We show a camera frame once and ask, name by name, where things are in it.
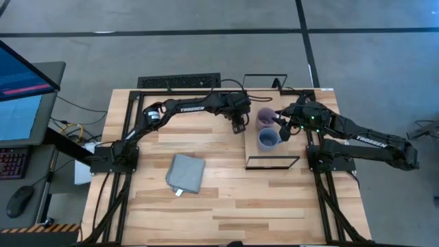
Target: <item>purple cup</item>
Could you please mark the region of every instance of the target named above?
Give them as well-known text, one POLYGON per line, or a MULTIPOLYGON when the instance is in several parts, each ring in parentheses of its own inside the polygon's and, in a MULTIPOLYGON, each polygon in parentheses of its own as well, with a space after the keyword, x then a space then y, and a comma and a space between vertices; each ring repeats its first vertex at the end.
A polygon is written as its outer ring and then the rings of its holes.
POLYGON ((256 115, 256 128, 262 130, 273 126, 274 121, 272 117, 276 117, 274 110, 270 108, 261 108, 256 115))

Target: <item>warning tape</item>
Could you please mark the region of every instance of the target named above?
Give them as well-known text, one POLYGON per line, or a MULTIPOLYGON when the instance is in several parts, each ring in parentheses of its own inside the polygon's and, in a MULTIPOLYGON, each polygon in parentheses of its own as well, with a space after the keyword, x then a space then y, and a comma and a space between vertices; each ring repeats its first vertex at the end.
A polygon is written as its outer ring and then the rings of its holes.
POLYGON ((29 228, 11 228, 3 229, 0 233, 58 233, 58 232, 76 232, 79 231, 79 224, 52 224, 48 228, 42 225, 34 225, 29 228))

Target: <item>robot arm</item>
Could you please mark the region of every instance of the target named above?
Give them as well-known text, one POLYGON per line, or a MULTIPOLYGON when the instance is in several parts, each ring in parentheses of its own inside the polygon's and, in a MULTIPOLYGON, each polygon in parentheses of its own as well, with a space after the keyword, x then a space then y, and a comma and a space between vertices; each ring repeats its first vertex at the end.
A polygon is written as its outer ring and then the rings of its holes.
POLYGON ((243 115, 250 112, 250 104, 250 99, 244 92, 211 92, 205 98, 169 99, 165 102, 156 102, 143 110, 137 125, 124 140, 118 140, 112 144, 113 162, 118 165, 126 165, 126 163, 137 159, 137 142, 146 134, 157 131, 166 125, 175 114, 198 111, 207 111, 214 115, 221 114, 232 121, 232 129, 235 134, 243 132, 248 124, 248 119, 245 122, 243 115))
POLYGON ((275 122, 282 126, 279 132, 282 140, 291 136, 290 130, 302 128, 321 132, 337 139, 355 139, 378 148, 342 145, 334 140, 325 139, 320 144, 320 153, 329 159, 345 156, 348 158, 364 158, 383 161, 402 170, 418 169, 417 150, 402 137, 380 133, 355 124, 318 102, 305 102, 303 97, 283 110, 281 116, 289 117, 289 121, 276 118, 275 122))

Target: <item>wooden board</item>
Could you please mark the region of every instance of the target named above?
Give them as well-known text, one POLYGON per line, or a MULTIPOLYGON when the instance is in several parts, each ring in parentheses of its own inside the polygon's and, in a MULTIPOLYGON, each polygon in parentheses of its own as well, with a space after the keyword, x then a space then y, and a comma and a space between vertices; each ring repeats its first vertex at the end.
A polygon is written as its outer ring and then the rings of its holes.
MULTIPOLYGON (((113 91, 103 141, 121 136, 128 93, 113 91)), ((316 96, 338 111, 333 91, 316 90, 316 96)), ((165 99, 148 96, 145 105, 165 99)), ((282 96, 282 107, 296 99, 282 96)), ((122 244, 228 244, 233 240, 245 244, 323 244, 306 144, 303 132, 289 140, 288 154, 301 157, 290 170, 246 171, 244 134, 233 134, 229 121, 208 113, 176 115, 164 128, 139 142, 141 159, 132 176, 122 244), (200 194, 184 193, 177 198, 166 184, 165 175, 175 153, 206 160, 200 194)), ((104 176, 96 175, 91 181, 82 219, 84 238, 91 232, 104 176)), ((333 172, 333 176, 341 210, 360 234, 370 238, 357 183, 346 172, 333 172)), ((97 222, 108 208, 112 178, 110 175, 104 186, 97 222)), ((337 239, 335 222, 328 212, 333 238, 337 239)), ((116 212, 110 240, 115 239, 118 219, 116 212)))

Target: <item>computer mouse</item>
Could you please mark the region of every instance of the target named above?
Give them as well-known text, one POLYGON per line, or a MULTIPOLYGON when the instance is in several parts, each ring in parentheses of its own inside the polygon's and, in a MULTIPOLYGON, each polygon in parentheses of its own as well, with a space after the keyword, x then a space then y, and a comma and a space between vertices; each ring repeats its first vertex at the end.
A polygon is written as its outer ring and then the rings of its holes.
POLYGON ((16 218, 20 216, 26 209, 27 203, 30 201, 33 194, 34 188, 32 186, 23 186, 15 191, 6 206, 6 214, 8 217, 16 218))

